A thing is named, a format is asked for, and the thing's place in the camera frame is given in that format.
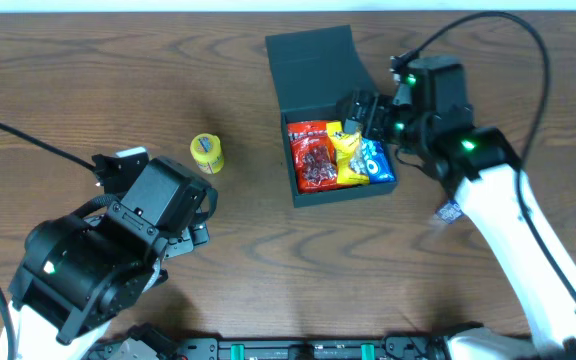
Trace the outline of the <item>yellow Hacks candy bag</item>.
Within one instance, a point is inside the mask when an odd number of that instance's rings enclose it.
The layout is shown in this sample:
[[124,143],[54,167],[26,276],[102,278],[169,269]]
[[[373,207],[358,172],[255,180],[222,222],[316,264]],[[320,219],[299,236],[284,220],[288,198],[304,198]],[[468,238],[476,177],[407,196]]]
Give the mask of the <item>yellow Hacks candy bag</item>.
[[326,132],[335,150],[337,184],[340,186],[369,184],[367,167],[361,151],[361,134],[345,133],[340,121],[328,122]]

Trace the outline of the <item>blue Oreo cookie pack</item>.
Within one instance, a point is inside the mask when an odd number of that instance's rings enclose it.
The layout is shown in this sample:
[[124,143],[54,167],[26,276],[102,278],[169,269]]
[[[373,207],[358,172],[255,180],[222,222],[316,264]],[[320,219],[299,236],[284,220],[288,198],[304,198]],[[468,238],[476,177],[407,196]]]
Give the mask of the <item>blue Oreo cookie pack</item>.
[[370,184],[395,181],[394,172],[380,142],[363,139],[361,143],[361,156]]

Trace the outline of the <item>red Hacks candy bag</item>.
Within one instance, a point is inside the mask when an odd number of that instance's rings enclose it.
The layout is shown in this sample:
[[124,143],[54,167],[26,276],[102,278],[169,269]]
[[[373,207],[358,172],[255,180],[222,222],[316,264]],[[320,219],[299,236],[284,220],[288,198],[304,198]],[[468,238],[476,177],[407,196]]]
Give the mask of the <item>red Hacks candy bag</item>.
[[335,149],[327,133],[328,121],[287,124],[300,194],[338,188]]

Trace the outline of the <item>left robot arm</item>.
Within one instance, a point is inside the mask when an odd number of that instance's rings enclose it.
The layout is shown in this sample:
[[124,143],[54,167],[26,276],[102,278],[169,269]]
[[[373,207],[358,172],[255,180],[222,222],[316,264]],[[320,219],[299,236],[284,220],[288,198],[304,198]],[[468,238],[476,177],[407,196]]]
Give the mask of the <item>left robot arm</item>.
[[0,359],[84,359],[111,321],[168,278],[165,260],[209,236],[212,185],[143,147],[95,155],[103,194],[37,225],[9,285]]

